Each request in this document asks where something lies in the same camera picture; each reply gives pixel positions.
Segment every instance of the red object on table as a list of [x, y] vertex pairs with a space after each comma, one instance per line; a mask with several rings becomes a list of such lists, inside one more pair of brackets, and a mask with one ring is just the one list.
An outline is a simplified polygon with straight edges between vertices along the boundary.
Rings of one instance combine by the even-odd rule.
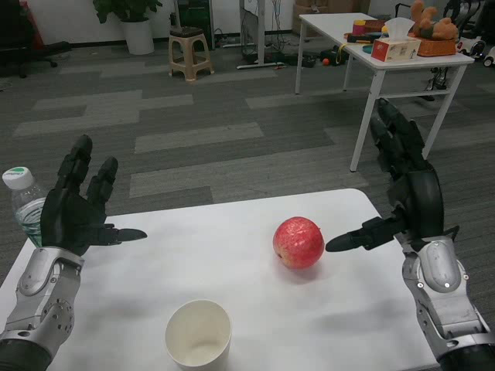
[[29, 10], [28, 2], [19, 2], [19, 4], [28, 12], [28, 19], [35, 31], [34, 41], [32, 42], [33, 49], [45, 49], [45, 44], [43, 42], [43, 39], [41, 38], [41, 35], [39, 34], [38, 27], [36, 26], [36, 21], [32, 17], [32, 13]]
[[322, 256], [324, 248], [318, 226], [301, 216], [286, 220], [273, 236], [273, 250], [289, 268], [311, 267]]

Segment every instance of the cup rim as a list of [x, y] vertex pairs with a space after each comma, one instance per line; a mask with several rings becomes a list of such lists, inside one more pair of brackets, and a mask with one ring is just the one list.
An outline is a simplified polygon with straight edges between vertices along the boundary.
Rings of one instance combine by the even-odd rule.
[[[220, 352], [220, 354], [211, 359], [210, 361], [208, 362], [205, 362], [205, 363], [201, 363], [199, 365], [189, 365], [189, 364], [186, 364], [186, 363], [183, 363], [183, 362], [180, 362], [178, 361], [173, 355], [172, 353], [170, 352], [170, 349], [169, 349], [169, 346], [167, 345], [167, 330], [169, 329], [169, 324], [170, 324], [170, 321], [172, 320], [173, 316], [176, 315], [176, 313], [178, 311], [180, 311], [182, 308], [184, 308], [186, 305], [190, 305], [192, 303], [196, 303], [196, 302], [200, 302], [200, 301], [205, 301], [205, 302], [208, 302], [208, 303], [211, 303], [211, 304], [215, 304], [217, 305], [220, 309], [222, 309], [222, 311], [224, 311], [225, 315], [227, 316], [227, 319], [229, 321], [229, 338], [227, 340], [227, 343], [225, 344], [225, 346], [222, 348], [222, 351]], [[170, 358], [172, 358], [172, 360], [179, 364], [179, 365], [182, 365], [182, 366], [186, 366], [186, 367], [203, 367], [203, 366], [206, 366], [210, 363], [212, 363], [215, 359], [217, 359], [219, 356], [221, 356], [222, 354], [224, 354], [225, 352], [225, 349], [227, 349], [227, 347], [229, 346], [230, 344], [230, 340], [232, 339], [232, 321], [230, 320], [230, 316], [229, 314], [227, 313], [227, 311], [224, 309], [224, 307], [222, 307], [220, 304], [218, 304], [217, 302], [213, 301], [213, 300], [209, 300], [209, 299], [195, 299], [195, 300], [191, 300], [191, 301], [188, 301], [187, 303], [184, 303], [183, 305], [181, 305], [180, 307], [178, 307], [173, 313], [172, 315], [170, 316], [169, 320], [167, 321], [167, 326], [165, 328], [165, 348], [167, 349], [167, 353], [169, 354]]]

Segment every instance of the plastic stool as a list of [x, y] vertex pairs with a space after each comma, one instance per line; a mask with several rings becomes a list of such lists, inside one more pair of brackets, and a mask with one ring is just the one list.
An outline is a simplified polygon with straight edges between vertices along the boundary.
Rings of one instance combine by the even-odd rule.
[[[206, 58], [197, 56], [194, 51], [194, 43], [200, 41], [203, 43]], [[182, 47], [183, 56], [174, 58], [173, 43], [178, 43]], [[186, 81], [196, 81], [196, 74], [200, 70], [209, 69], [210, 74], [215, 73], [211, 63], [210, 51], [208, 50], [207, 39], [204, 37], [202, 29], [196, 27], [182, 27], [170, 30], [169, 38], [169, 75], [173, 71], [181, 71], [186, 77]]]

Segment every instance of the robotic hand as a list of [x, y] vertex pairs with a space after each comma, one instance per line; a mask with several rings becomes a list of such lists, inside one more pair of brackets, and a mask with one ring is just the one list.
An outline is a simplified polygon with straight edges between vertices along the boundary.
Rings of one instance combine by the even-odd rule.
[[425, 145], [416, 123], [385, 99], [380, 99], [378, 112], [383, 121], [374, 117], [371, 132], [381, 168], [392, 177], [387, 194], [394, 216], [369, 220], [363, 228], [328, 242], [326, 250], [371, 250], [400, 233], [405, 240], [402, 274], [414, 297], [419, 325], [442, 369], [495, 370], [495, 335], [467, 296], [469, 276], [453, 243], [459, 227], [444, 231], [439, 179], [422, 157]]
[[91, 160], [91, 139], [80, 137], [60, 166], [58, 182], [41, 215], [43, 247], [33, 251], [16, 289], [17, 304], [0, 334], [1, 371], [44, 371], [74, 324], [82, 256], [90, 245], [107, 246], [146, 238], [141, 230], [104, 224], [118, 163], [110, 157], [79, 195]]

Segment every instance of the white tissue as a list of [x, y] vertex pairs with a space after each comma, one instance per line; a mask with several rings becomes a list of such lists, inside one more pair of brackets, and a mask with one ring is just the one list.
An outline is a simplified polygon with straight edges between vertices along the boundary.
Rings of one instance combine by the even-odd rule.
[[409, 30], [414, 24], [414, 21], [407, 18], [394, 18], [385, 22], [388, 27], [388, 37], [394, 41], [407, 40]]

